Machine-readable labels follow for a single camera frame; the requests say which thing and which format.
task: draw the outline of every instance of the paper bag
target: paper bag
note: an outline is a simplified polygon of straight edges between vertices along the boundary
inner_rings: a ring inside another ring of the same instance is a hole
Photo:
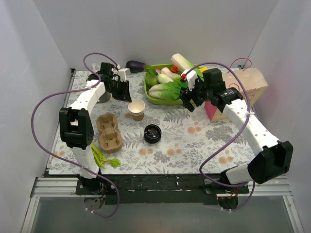
[[[251,105],[253,105],[268,87],[262,73],[257,68],[240,69],[234,71],[234,73],[245,87]],[[244,100],[246,100],[241,86],[231,73],[223,73],[223,81],[225,82],[226,88],[236,88],[243,95]],[[211,122],[226,119],[226,116],[223,115],[217,107],[213,106],[210,101],[205,103],[205,110]]]

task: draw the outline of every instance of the leaf pattern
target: leaf pattern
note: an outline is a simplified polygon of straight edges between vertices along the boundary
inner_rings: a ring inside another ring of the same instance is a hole
[[[72,90],[85,87],[89,72],[77,71]],[[144,73],[128,76],[132,99],[145,102],[145,117],[142,121],[129,118],[127,103],[110,99],[106,103],[97,103],[90,115],[94,128],[95,145],[101,149],[96,128],[96,119],[103,114],[112,113],[118,120],[119,132],[123,147],[112,154],[104,155],[109,159],[118,158],[120,167],[105,165],[102,174],[167,174],[198,173],[200,164],[213,152],[229,141],[237,128],[227,119],[210,122],[204,105],[196,107],[193,113],[182,105],[154,105],[150,103],[144,91]],[[80,95],[71,93],[67,106],[70,106]],[[162,138],[156,144],[144,141],[143,130],[149,124],[158,125]],[[57,136],[55,153],[63,158],[76,162],[72,151]],[[217,157],[210,160],[203,168],[204,172],[219,173],[235,165],[249,163],[254,158],[253,152],[241,135]],[[77,174],[80,169],[62,160],[52,158],[49,173],[51,175]]]

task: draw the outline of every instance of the black round container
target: black round container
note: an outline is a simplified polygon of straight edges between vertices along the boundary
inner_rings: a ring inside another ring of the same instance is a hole
[[[157,125],[148,125],[144,130],[144,138],[151,144],[160,141],[161,136],[162,131]]]

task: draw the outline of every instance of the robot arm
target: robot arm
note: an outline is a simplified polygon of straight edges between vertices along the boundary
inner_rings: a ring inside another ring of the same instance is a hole
[[[90,145],[94,137],[90,113],[105,91],[110,92],[114,99],[132,101],[129,93],[129,82],[126,80],[128,72],[128,68],[117,71],[110,63],[102,63],[101,69],[98,71],[101,82],[94,88],[81,93],[69,108],[61,108],[59,111],[61,140],[70,147],[79,164],[95,173],[99,172],[99,168],[95,163]],[[86,83],[86,88],[97,82],[98,77],[91,74]],[[95,178],[96,175],[84,169],[81,170],[79,179],[83,180],[83,183],[90,183],[91,188],[94,188],[94,185],[90,180]]]
[[[256,157],[247,165],[236,166],[221,173],[221,181],[226,184],[238,184],[248,181],[264,183],[289,170],[293,154],[290,142],[281,142],[273,136],[255,117],[247,111],[246,102],[235,88],[226,89],[219,69],[203,72],[204,80],[191,71],[184,80],[188,81],[188,89],[181,93],[183,106],[191,112],[194,106],[204,101],[211,101],[214,106],[226,115],[240,130],[250,115],[246,128],[242,132]]]

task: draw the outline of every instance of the eggplant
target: eggplant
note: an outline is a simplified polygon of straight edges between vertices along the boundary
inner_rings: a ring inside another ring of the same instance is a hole
[[[128,61],[125,65],[126,68],[129,68],[131,73],[143,72],[146,64],[138,61]]]

